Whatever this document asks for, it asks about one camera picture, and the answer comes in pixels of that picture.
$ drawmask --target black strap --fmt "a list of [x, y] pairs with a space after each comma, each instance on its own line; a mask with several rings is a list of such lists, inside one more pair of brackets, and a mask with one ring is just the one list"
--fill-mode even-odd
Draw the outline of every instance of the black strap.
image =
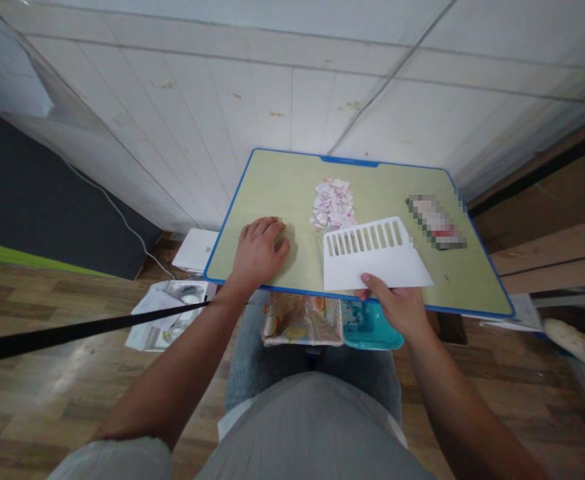
[[6, 335], [5, 337], [0, 337], [0, 360], [54, 347], [74, 340], [92, 337], [100, 333], [132, 327], [140, 323], [147, 323], [164, 317], [171, 317], [178, 313], [185, 313], [205, 307], [208, 303], [210, 302], [205, 301], [203, 303], [196, 303], [195, 305], [184, 305], [183, 307], [140, 313], [138, 315], [126, 315], [125, 317], [94, 320], [76, 325], [68, 325], [66, 327]]

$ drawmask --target wall stain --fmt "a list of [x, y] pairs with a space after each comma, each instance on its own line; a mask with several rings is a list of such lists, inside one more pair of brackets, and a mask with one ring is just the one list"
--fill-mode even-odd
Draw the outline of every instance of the wall stain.
[[364, 104], [361, 103], [358, 100], [354, 100], [351, 102], [346, 102], [346, 105], [339, 105], [338, 109], [340, 111], [345, 111], [345, 110], [361, 110], [363, 108]]

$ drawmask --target white cable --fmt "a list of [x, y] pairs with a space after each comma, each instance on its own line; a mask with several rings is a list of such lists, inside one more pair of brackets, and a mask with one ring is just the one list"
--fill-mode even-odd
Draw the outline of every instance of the white cable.
[[86, 182], [88, 185], [92, 185], [94, 188], [101, 190], [101, 192], [105, 195], [105, 198], [110, 202], [110, 205], [112, 205], [114, 207], [114, 209], [117, 211], [117, 213], [121, 216], [121, 219], [123, 220], [123, 223], [125, 224], [125, 228], [127, 228], [128, 230], [130, 230], [132, 233], [134, 233], [137, 238], [139, 239], [139, 241], [141, 242], [141, 245], [143, 246], [143, 251], [145, 252], [145, 254], [150, 257], [151, 259], [153, 259], [157, 265], [159, 265], [159, 267], [161, 268], [161, 270], [163, 270], [164, 272], [166, 272], [170, 277], [172, 277], [173, 280], [176, 280], [177, 277], [174, 276], [174, 274], [172, 272], [169, 272], [167, 269], [165, 269], [165, 267], [161, 264], [161, 262], [159, 262], [157, 260], [157, 257], [155, 257], [154, 255], [152, 255], [146, 248], [145, 248], [145, 242], [143, 241], [143, 238], [141, 237], [141, 235], [139, 235], [136, 231], [134, 231], [132, 229], [132, 227], [130, 227], [130, 225], [128, 225], [127, 220], [125, 219], [125, 215], [123, 214], [123, 212], [121, 210], [119, 210], [119, 207], [117, 207], [116, 203], [114, 203], [112, 201], [112, 199], [110, 198], [110, 196], [107, 194], [107, 192], [105, 191], [105, 189], [101, 188], [100, 186], [98, 186], [96, 183], [88, 180], [87, 178], [85, 178], [75, 167], [74, 165], [70, 164], [70, 162], [67, 162], [66, 160], [64, 160], [63, 158], [61, 158], [61, 160], [63, 160], [63, 163], [66, 164], [68, 166], [68, 168], [70, 170], [72, 170], [72, 173], [74, 173], [78, 178], [80, 178], [81, 180], [83, 180], [84, 182]]
[[374, 102], [379, 95], [381, 95], [381, 93], [390, 84], [390, 82], [392, 81], [392, 79], [394, 77], [396, 77], [396, 75], [404, 67], [404, 65], [408, 62], [408, 60], [410, 60], [410, 58], [412, 57], [412, 55], [414, 54], [414, 52], [416, 51], [416, 49], [419, 48], [419, 46], [423, 43], [423, 41], [426, 39], [426, 37], [430, 34], [430, 32], [432, 31], [432, 29], [437, 25], [437, 23], [440, 22], [440, 20], [444, 17], [444, 15], [448, 13], [448, 10], [450, 10], [455, 3], [457, 3], [457, 0], [451, 0], [450, 1], [450, 3], [446, 6], [446, 8], [444, 8], [442, 10], [442, 12], [430, 24], [430, 26], [424, 32], [424, 34], [421, 36], [421, 38], [419, 38], [418, 42], [415, 43], [414, 46], [410, 49], [410, 51], [408, 52], [408, 54], [404, 58], [401, 59], [401, 61], [399, 62], [399, 65], [397, 65], [396, 68], [392, 71], [392, 73], [390, 73], [390, 75], [388, 75], [388, 78], [386, 79], [386, 81], [384, 82], [384, 84], [381, 86], [381, 88], [377, 90], [377, 93], [375, 93], [372, 96], [372, 98], [370, 100], [368, 100], [368, 102], [364, 105], [364, 107], [357, 112], [357, 114], [353, 117], [353, 119], [350, 120], [350, 122], [348, 123], [348, 126], [346, 127], [346, 129], [344, 130], [344, 132], [341, 134], [341, 137], [339, 137], [339, 139], [334, 143], [334, 145], [332, 145], [332, 148], [330, 150], [328, 150], [328, 153], [326, 153], [326, 155], [328, 157], [330, 155], [332, 155], [332, 152], [334, 152], [335, 149], [339, 146], [339, 144], [344, 140], [344, 138], [346, 138], [346, 135], [348, 133], [350, 133], [350, 130], [352, 130], [352, 127], [354, 127], [354, 124], [357, 123], [357, 120], [359, 119], [359, 117], [361, 117], [361, 115], [363, 114], [363, 112], [366, 111], [366, 109], [370, 105], [372, 105], [372, 102]]

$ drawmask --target paper scraps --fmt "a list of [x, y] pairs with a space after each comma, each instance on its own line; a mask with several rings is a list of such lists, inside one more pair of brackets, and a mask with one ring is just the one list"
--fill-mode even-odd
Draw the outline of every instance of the paper scraps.
[[327, 228], [331, 231], [357, 225], [350, 182], [326, 179], [317, 185], [316, 191], [317, 198], [310, 223], [318, 230]]

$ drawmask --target forearm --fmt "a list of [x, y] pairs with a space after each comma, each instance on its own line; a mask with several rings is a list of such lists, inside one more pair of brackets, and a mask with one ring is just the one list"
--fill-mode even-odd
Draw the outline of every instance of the forearm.
[[458, 479], [546, 479], [426, 323], [406, 338], [428, 417]]
[[221, 363], [253, 291], [228, 279], [192, 325], [125, 393], [93, 439], [150, 436], [173, 449]]

